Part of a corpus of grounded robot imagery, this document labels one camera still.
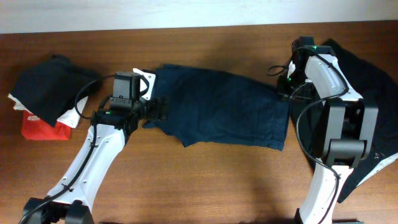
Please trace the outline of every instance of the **black cloth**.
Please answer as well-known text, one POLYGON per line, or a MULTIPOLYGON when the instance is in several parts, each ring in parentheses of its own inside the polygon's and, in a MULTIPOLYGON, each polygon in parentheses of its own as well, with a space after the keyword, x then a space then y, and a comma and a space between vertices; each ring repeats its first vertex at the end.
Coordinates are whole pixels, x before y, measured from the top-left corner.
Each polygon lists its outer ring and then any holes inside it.
POLYGON ((153 95, 168 96, 167 121, 148 122, 187 147, 196 142, 264 146, 283 150, 288 104, 276 89, 226 72, 164 65, 153 95))
MULTIPOLYGON (((74 107, 79 90, 99 77, 101 75, 94 70, 72 65, 67 57, 54 55, 26 70, 10 94, 33 114, 55 127, 57 118, 74 107)), ((80 99, 100 87, 101 82, 95 83, 80 95, 80 99)))
POLYGON ((336 52, 338 65, 351 86, 363 98, 375 99, 379 107, 373 148, 345 182, 338 198, 341 203, 380 161, 398 152, 398 86, 386 72, 357 58, 334 40, 323 45, 336 52))

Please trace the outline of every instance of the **wooden table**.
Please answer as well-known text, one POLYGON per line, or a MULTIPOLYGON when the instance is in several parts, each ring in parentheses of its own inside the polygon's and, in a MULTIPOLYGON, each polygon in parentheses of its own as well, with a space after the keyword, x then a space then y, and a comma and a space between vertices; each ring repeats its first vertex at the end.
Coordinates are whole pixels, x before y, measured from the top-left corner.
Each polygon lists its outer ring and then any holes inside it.
MULTIPOLYGON (((17 223, 30 197, 46 195, 87 134, 88 121, 69 141, 27 141, 20 134, 22 112, 12 109, 7 93, 21 71, 52 54, 102 75, 176 63, 275 84, 266 69, 290 57, 298 36, 312 35, 317 44, 334 38, 398 82, 397 27, 384 21, 0 35, 0 223, 17 223)), ((84 112, 111 92, 108 80, 84 112)), ((395 223, 397 168, 393 163, 356 189, 334 218, 395 223)), ((184 148, 158 129, 138 129, 110 167, 93 216, 122 223, 283 222, 303 203, 311 179, 291 123, 283 152, 211 142, 184 148)))

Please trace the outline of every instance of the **cloth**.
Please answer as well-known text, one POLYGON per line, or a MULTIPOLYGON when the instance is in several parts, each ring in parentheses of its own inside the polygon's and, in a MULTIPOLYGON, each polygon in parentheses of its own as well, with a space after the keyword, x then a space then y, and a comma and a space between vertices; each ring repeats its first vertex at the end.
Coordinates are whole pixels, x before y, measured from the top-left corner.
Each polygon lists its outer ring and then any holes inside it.
POLYGON ((29 140, 68 140, 70 139, 71 128, 61 122, 51 127, 36 115, 24 111, 22 122, 22 135, 29 140))
MULTIPOLYGON (((55 127, 57 119, 74 106, 79 90, 101 75, 93 70, 72 65, 61 55, 26 70, 10 94, 30 112, 55 127)), ((86 89, 80 99, 97 91, 101 82, 86 89)))
POLYGON ((373 147, 368 158, 359 163, 345 182, 338 198, 341 203, 359 184, 370 178, 371 174, 380 171, 397 158, 398 85, 386 72, 357 58, 334 40, 328 40, 323 45, 329 45, 336 52, 338 65, 351 86, 363 98, 374 98, 379 107, 373 147))
MULTIPOLYGON (((13 97, 11 94, 8 94, 8 98, 12 99, 15 101, 15 106, 14 110, 25 110, 30 112, 26 107, 15 97, 13 97)), ((84 97, 77 103, 77 108, 79 111, 83 111, 86 102, 87 102, 88 96, 84 97)), ((67 126, 71 128, 76 128, 77 124, 79 123, 80 116, 76 112, 75 108, 73 107, 70 110, 67 110, 63 115, 61 115, 59 118, 57 118, 57 122, 61 122, 63 124, 66 124, 67 126)))
POLYGON ((226 72, 164 65, 154 97, 168 96, 167 121, 147 122, 187 147, 196 142, 264 146, 283 150, 288 103, 275 88, 226 72))

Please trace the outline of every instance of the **white cloth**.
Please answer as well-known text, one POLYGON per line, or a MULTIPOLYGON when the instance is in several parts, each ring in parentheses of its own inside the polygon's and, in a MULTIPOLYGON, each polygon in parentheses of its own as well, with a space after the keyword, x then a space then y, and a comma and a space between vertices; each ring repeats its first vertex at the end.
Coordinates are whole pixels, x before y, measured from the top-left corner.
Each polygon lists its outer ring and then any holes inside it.
MULTIPOLYGON (((13 97, 11 94, 8 94, 8 98, 12 99, 15 101, 14 105, 14 110, 26 110, 30 112, 17 98, 13 97)), ((83 111, 86 102, 87 102, 88 96, 84 97, 77 103, 77 108, 79 111, 83 111)), ((68 111, 66 111, 63 115, 61 115, 57 121, 61 122, 71 128, 76 128, 77 124, 79 123, 80 116, 76 112, 75 108, 72 108, 68 111)))

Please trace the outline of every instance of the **garment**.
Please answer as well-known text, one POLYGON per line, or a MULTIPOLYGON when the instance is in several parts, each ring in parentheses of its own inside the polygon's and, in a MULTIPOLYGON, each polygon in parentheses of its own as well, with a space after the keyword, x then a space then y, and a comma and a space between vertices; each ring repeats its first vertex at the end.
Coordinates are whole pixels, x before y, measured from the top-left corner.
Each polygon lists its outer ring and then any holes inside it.
MULTIPOLYGON (((79 90, 101 75, 72 65, 68 58, 54 55, 50 60, 26 70, 10 94, 30 112, 55 127, 57 119, 74 106, 79 90)), ((78 100, 97 91, 101 82, 87 88, 78 100)))
MULTIPOLYGON (((14 110, 25 110, 30 112, 26 107, 15 97, 13 97, 11 94, 8 94, 8 98, 12 99, 15 101, 15 106, 14 110)), ((86 102, 87 102, 88 96, 84 97, 77 103, 77 108, 79 111, 83 111, 86 102)), ((80 116, 76 112, 76 109, 73 107, 70 110, 67 110, 63 115, 61 115, 59 118, 57 118, 57 122, 61 122, 63 124, 66 124, 67 126, 71 128, 76 128, 77 124, 79 123, 80 116)))
POLYGON ((335 51, 338 65, 351 86, 363 98, 375 99, 379 107, 371 152, 345 182, 338 198, 341 203, 363 180, 370 177, 369 174, 375 174, 397 157, 398 85, 386 72, 357 58, 334 40, 328 40, 323 45, 329 45, 335 51))
POLYGON ((168 96, 167 121, 148 122, 187 147, 196 142, 264 146, 283 150, 288 104, 276 89, 226 72, 164 65, 154 97, 168 96))
POLYGON ((55 127, 41 120, 36 115, 24 111, 21 134, 29 140, 68 140, 71 128, 57 122, 55 127))

